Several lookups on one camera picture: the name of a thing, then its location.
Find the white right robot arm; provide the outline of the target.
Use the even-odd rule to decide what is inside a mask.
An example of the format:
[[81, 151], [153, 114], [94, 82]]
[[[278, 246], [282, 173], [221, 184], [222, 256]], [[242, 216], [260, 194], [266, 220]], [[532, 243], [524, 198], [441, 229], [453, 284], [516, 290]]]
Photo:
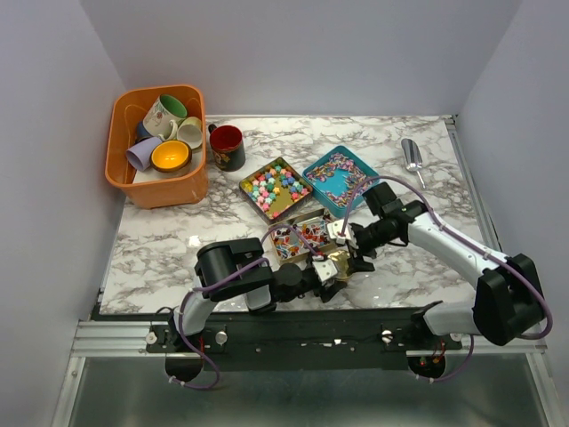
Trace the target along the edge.
[[424, 249], [456, 271], [475, 290], [472, 302], [433, 302], [412, 315], [411, 342], [431, 347], [442, 335], [481, 335], [503, 346], [514, 339], [540, 340], [552, 328], [534, 262], [507, 256], [444, 222], [419, 194], [404, 204], [387, 181], [369, 188], [364, 200], [378, 221], [362, 227], [344, 221], [341, 235], [360, 256], [395, 240]]

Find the teal tin swirl lollipops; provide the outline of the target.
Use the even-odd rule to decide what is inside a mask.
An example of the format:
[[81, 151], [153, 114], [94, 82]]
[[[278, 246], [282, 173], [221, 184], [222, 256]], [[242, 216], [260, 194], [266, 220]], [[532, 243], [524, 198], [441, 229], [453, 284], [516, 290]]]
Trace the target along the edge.
[[378, 174], [348, 148], [339, 145], [308, 166], [302, 177], [313, 195], [336, 218], [345, 215], [356, 186]]

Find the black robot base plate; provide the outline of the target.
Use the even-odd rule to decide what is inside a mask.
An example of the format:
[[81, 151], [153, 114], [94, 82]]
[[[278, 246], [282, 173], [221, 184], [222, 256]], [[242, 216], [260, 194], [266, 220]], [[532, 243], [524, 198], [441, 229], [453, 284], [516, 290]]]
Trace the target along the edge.
[[[467, 337], [443, 335], [416, 339], [409, 332], [416, 308], [369, 310], [215, 312], [204, 331], [188, 339], [223, 373], [234, 371], [308, 371], [417, 368], [438, 377], [448, 356], [469, 347]], [[212, 371], [178, 336], [173, 317], [97, 316], [77, 334], [76, 345], [100, 355], [164, 359], [168, 375], [181, 380]]]

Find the dark tin of star candies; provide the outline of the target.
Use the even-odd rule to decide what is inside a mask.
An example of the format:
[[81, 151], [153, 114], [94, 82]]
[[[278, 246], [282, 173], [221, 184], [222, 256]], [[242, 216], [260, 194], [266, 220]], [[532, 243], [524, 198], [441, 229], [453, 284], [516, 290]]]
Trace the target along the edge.
[[268, 225], [298, 210], [313, 194], [313, 187], [285, 159], [277, 157], [239, 182], [253, 210]]

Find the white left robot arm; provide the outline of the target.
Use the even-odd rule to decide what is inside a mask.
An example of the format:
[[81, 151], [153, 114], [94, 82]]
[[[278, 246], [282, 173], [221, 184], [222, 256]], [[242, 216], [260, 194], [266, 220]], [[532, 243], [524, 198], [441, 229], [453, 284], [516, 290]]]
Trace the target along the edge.
[[258, 238], [223, 241], [197, 253], [195, 284], [173, 314], [166, 340], [175, 350], [190, 350], [219, 302], [243, 295], [253, 314], [271, 312], [279, 303], [312, 293], [329, 302], [347, 281], [328, 255], [316, 252], [305, 268], [294, 263], [270, 267]]

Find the gold tin of lollipops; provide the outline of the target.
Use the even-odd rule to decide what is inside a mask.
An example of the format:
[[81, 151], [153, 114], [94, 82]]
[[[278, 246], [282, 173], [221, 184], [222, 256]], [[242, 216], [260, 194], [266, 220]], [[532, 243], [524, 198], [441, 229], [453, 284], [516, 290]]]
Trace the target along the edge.
[[330, 212], [321, 208], [276, 224], [268, 239], [275, 250], [277, 261], [280, 264], [301, 262], [311, 254], [298, 233], [318, 252], [324, 253], [334, 248], [335, 244], [328, 237], [326, 229], [333, 221], [335, 218]]

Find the silver metal scoop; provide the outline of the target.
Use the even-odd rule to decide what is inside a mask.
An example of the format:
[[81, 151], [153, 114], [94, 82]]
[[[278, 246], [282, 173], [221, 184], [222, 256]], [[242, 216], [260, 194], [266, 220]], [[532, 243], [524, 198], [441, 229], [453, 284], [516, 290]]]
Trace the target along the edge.
[[418, 145], [412, 139], [403, 138], [401, 148], [405, 158], [405, 169], [410, 173], [416, 173], [422, 188], [426, 189], [426, 183], [421, 175], [423, 160]]

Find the gold round jar lid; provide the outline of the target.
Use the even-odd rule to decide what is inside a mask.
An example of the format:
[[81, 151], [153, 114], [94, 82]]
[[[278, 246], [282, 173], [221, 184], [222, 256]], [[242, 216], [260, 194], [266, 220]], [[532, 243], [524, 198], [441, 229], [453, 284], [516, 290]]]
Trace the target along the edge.
[[351, 267], [351, 256], [350, 252], [345, 249], [338, 249], [327, 254], [328, 258], [333, 261], [337, 275], [336, 279], [340, 281], [348, 281], [353, 275], [353, 270]]

